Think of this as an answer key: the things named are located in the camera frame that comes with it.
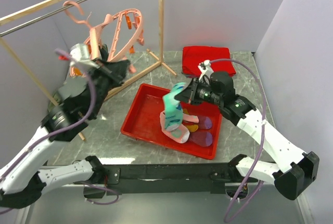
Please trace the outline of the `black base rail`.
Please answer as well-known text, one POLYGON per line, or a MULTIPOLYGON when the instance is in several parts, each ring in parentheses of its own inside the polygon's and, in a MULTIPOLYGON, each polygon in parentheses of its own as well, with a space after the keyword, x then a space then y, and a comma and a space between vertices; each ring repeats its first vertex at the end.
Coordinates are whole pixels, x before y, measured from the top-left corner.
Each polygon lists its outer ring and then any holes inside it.
POLYGON ((224 194, 227 183, 243 177, 227 163, 105 165, 93 184, 119 194, 210 192, 224 194))

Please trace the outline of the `teal patterned sock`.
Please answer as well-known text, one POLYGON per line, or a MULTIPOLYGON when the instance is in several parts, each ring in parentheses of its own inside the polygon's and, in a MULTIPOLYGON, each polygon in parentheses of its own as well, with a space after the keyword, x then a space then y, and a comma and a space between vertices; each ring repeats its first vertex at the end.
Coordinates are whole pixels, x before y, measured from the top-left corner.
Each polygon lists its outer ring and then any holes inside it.
POLYGON ((166 131, 173 131, 177 129, 183 121, 183 109, 179 100, 175 96, 180 94, 185 89, 186 83, 176 83, 170 92, 162 97, 164 103, 164 116, 166 131))

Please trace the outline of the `wooden clothes rack frame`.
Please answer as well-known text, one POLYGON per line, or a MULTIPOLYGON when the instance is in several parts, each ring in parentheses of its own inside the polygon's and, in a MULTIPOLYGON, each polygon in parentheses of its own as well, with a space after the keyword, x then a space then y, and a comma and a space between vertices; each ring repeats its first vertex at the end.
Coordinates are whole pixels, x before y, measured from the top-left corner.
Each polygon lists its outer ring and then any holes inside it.
MULTIPOLYGON (((37 3, 33 6, 27 7, 25 9, 19 10, 17 12, 14 12, 12 14, 9 14, 7 16, 4 16, 1 18, 1 25, 5 25, 7 23, 10 23, 12 21, 18 20, 24 16, 30 15, 34 12, 37 12, 41 9, 44 9, 46 7, 49 7, 55 3, 58 3, 62 0, 45 0, 42 1, 40 3, 37 3)), ((159 66, 164 66, 166 69, 168 69, 168 71, 170 73, 172 73, 174 76, 177 76, 176 72, 174 72, 165 62, 164 62, 164 57, 163 57, 163 34, 164 34, 164 0, 158 0, 159 1, 159 56, 156 56, 155 54, 153 54, 150 50, 147 50, 148 54, 150 54, 152 57, 157 59, 157 62, 154 63, 153 65, 149 66, 148 68, 146 68, 145 70, 141 71, 140 73, 136 74, 135 76, 133 76, 132 78, 128 79, 127 81, 125 81, 125 83, 115 89, 112 89, 108 92, 108 95, 106 97, 106 100, 110 99, 111 97, 113 97, 114 95, 116 95, 117 93, 119 93, 120 91, 122 91, 123 89, 125 89, 126 87, 130 86, 131 84, 133 84, 135 81, 137 81, 138 79, 140 79, 141 77, 145 76, 146 74, 148 74, 149 72, 151 72, 152 70, 154 70, 155 68, 159 67, 159 66)), ((61 9, 57 9, 53 12, 50 12, 48 14, 45 14, 44 16, 40 16, 37 17, 31 21, 28 21, 24 24, 21 24, 17 27, 14 27, 8 31, 5 31, 3 33, 1 33, 1 37, 6 36, 10 33, 16 32, 20 29, 23 29, 29 25, 32 25, 34 23, 37 23, 41 20, 44 20, 50 16, 53 16, 59 12, 64 11, 65 8, 61 8, 61 9)), ((58 103, 56 102, 56 100, 51 96, 51 94, 48 92, 48 90, 46 89, 46 87, 42 84, 42 82, 40 82, 37 77, 35 76, 35 74, 28 68, 28 66, 26 66, 26 64, 24 64, 24 62, 17 56, 17 54, 14 52, 14 50, 9 46, 9 44, 3 39, 1 38, 1 45, 6 49, 6 51, 10 54, 10 56, 12 58, 14 58, 16 60, 16 62, 23 68, 23 70, 25 71, 25 73, 31 78, 31 80, 37 85, 37 87, 41 90, 41 92, 50 100, 51 103, 53 103, 54 105, 57 105, 58 103)))

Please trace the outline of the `purple maroon sock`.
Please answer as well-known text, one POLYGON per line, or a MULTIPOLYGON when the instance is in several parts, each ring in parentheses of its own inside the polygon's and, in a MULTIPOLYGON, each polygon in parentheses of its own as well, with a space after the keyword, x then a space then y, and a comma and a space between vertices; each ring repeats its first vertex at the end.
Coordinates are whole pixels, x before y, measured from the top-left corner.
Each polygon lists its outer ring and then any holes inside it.
POLYGON ((213 143, 213 136, 209 131, 190 133, 188 141, 201 147, 209 147, 213 143))
POLYGON ((196 125, 198 125, 199 129, 211 129, 212 128, 212 121, 209 117, 207 116, 197 116, 198 122, 196 125))

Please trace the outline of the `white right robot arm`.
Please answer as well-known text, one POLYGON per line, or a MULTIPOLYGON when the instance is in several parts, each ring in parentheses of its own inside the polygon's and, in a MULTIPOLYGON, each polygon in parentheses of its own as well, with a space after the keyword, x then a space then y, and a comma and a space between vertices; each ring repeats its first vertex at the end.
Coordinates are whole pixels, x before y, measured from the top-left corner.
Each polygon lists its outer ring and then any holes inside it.
POLYGON ((207 102, 218 106, 225 119, 246 132, 273 159, 270 163, 243 154, 236 156, 228 169, 232 181, 240 182, 249 174, 273 184, 285 198, 295 200, 316 179, 318 155, 298 148, 267 122, 252 102, 235 92, 234 81, 228 73, 213 72, 208 84, 193 79, 175 99, 194 105, 207 102))

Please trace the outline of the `red plastic tray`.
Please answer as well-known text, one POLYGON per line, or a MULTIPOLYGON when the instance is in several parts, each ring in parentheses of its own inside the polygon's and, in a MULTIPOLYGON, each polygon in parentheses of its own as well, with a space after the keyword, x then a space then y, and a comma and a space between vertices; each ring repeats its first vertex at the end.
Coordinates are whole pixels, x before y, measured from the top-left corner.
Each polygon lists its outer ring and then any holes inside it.
POLYGON ((201 147, 193 142, 180 144, 165 134, 160 126, 160 112, 164 109, 162 97, 169 93, 169 89, 155 85, 141 84, 132 102, 127 116, 122 124, 121 133, 134 139, 156 144, 167 149, 194 155, 203 159, 215 158, 222 115, 217 106, 202 103, 198 106, 181 103, 182 107, 192 115, 207 116, 212 121, 213 143, 209 147, 201 147))

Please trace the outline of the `metal hanging rod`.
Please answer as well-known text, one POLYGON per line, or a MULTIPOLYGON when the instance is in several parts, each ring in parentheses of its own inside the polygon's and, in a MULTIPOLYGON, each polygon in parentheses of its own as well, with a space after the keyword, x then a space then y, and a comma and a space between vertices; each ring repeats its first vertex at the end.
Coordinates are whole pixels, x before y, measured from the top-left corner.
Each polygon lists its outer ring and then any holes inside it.
MULTIPOLYGON (((17 12, 11 13, 11 14, 1 18, 1 26, 6 25, 6 24, 11 23, 11 22, 14 22, 18 19, 21 19, 23 17, 26 17, 28 15, 31 15, 33 13, 36 13, 40 10, 43 10, 43 9, 48 8, 48 7, 50 7, 50 6, 52 6, 56 3, 60 3, 60 2, 63 2, 63 1, 64 0, 44 0, 40 3, 35 4, 35 5, 29 6, 27 8, 22 9, 22 10, 19 10, 17 12)), ((83 3, 85 1, 88 1, 88 0, 79 0, 79 1, 77 1, 77 3, 80 4, 80 3, 83 3)), ((61 8, 58 8, 56 10, 53 10, 51 12, 48 12, 48 13, 42 15, 42 16, 39 16, 37 18, 31 19, 31 20, 29 20, 25 23, 22 23, 22 24, 20 24, 16 27, 13 27, 9 30, 1 32, 1 37, 4 37, 4 36, 9 35, 13 32, 24 29, 24 28, 26 28, 30 25, 33 25, 37 22, 40 22, 42 20, 45 20, 45 19, 47 19, 51 16, 54 16, 54 15, 60 13, 60 12, 63 12, 65 9, 68 9, 68 8, 70 8, 70 7, 69 6, 61 7, 61 8)))

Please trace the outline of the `olive green cloth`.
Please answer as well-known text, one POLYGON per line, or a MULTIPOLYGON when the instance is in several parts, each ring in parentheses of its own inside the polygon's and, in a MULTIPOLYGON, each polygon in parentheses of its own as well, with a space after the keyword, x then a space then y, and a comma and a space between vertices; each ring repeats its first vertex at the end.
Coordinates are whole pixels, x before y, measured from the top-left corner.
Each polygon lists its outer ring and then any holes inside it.
MULTIPOLYGON (((59 95, 59 93, 55 92, 53 95, 53 99, 58 103, 61 104, 61 97, 59 95)), ((50 101, 47 107, 47 112, 49 113, 53 108, 55 107, 55 105, 50 101)))

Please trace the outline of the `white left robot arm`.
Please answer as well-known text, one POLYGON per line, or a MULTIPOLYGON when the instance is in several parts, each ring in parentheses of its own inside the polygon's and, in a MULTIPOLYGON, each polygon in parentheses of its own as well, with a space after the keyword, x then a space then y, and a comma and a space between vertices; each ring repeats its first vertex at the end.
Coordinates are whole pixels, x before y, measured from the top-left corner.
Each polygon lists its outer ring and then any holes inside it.
POLYGON ((25 208, 67 184, 93 184, 106 179, 107 170, 94 155, 64 167, 41 169, 90 120, 96 119, 108 91, 123 84, 130 61, 98 60, 94 64, 85 76, 67 76, 55 92, 59 105, 48 112, 31 140, 1 169, 1 207, 6 212, 25 208))

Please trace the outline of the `pink round clip hanger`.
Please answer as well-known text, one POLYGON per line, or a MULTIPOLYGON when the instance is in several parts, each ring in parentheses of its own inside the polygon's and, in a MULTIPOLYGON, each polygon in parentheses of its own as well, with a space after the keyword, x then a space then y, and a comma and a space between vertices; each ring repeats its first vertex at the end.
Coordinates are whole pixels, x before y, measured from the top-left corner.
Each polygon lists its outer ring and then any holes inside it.
POLYGON ((101 51, 100 49, 103 46, 103 42, 101 39, 102 32, 104 28, 116 21, 117 25, 114 31, 114 36, 112 40, 112 44, 110 47, 109 54, 107 56, 106 61, 108 62, 117 62, 123 59, 127 52, 133 52, 133 45, 138 42, 140 45, 144 45, 144 37, 143 37, 143 15, 140 10, 135 8, 122 10, 115 15, 106 14, 104 21, 96 26, 92 26, 88 19, 79 20, 77 19, 69 10, 65 10, 65 14, 76 24, 85 25, 89 30, 88 38, 83 42, 88 46, 88 51, 90 53, 91 60, 101 59, 101 51), (121 25, 122 21, 126 21, 128 29, 135 29, 132 37, 129 41, 124 45, 124 47, 117 51, 117 43, 120 37, 121 25))

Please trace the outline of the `pink ribbed sock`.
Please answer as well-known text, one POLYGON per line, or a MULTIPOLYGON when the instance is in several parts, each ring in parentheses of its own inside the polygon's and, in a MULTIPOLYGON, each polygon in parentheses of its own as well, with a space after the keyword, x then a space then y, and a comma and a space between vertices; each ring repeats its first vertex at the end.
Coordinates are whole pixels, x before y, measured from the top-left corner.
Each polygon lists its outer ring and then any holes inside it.
POLYGON ((183 124, 172 124, 168 128, 165 127, 166 119, 164 112, 160 113, 160 125, 162 132, 177 143, 183 144, 188 141, 190 132, 183 124))

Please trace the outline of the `yellow orange sock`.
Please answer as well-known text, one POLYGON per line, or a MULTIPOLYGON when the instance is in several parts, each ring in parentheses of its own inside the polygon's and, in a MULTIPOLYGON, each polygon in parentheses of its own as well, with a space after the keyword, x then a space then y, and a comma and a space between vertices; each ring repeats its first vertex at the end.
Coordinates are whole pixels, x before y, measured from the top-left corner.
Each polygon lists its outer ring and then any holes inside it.
POLYGON ((185 127, 189 130, 190 133, 196 132, 199 129, 198 123, 198 117, 195 115, 189 114, 187 109, 183 109, 183 124, 185 127))

